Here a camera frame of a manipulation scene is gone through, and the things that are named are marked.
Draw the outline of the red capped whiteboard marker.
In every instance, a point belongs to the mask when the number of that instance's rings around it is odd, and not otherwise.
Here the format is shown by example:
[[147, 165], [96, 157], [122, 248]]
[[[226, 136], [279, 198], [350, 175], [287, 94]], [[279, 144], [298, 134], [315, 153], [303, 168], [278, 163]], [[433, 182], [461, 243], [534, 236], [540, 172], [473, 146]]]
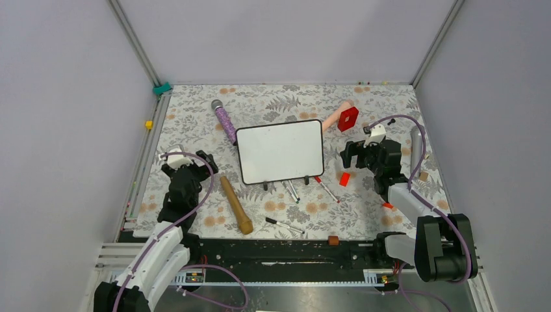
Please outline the red capped whiteboard marker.
[[332, 191], [328, 188], [328, 186], [320, 179], [319, 176], [314, 176], [315, 181], [328, 193], [328, 195], [332, 198], [333, 201], [336, 203], [340, 203], [340, 200], [332, 193]]

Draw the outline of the white whiteboard black frame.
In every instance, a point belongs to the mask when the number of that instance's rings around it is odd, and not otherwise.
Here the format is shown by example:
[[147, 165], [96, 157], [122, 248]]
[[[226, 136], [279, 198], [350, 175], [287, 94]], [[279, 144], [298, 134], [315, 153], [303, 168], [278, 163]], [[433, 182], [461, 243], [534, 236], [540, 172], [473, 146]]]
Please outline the white whiteboard black frame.
[[236, 130], [245, 185], [320, 176], [325, 172], [322, 122], [274, 123]]

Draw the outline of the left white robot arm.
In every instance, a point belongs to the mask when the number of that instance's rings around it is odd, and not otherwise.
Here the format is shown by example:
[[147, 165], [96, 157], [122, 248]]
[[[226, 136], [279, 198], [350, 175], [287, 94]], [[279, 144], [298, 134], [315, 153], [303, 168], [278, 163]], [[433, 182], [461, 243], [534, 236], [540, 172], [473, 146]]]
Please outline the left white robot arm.
[[154, 311], [177, 272], [201, 261], [199, 237], [189, 232], [198, 209], [201, 182], [212, 181], [218, 166], [211, 154], [171, 150], [160, 155], [170, 178], [157, 225], [138, 254], [112, 282], [102, 281], [93, 298], [94, 311]]

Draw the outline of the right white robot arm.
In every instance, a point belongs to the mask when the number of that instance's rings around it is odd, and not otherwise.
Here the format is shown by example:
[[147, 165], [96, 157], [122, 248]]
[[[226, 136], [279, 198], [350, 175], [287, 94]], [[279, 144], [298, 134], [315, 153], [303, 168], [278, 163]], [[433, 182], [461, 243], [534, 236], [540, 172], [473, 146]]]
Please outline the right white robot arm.
[[340, 152], [343, 166], [356, 158], [357, 168], [373, 173], [374, 190], [385, 203], [397, 208], [416, 229], [415, 237], [399, 231], [377, 234], [372, 257], [379, 267], [397, 260], [415, 267], [425, 282], [465, 282], [475, 278], [479, 266], [470, 220], [464, 214], [446, 214], [409, 189], [402, 173], [400, 143], [348, 141]]

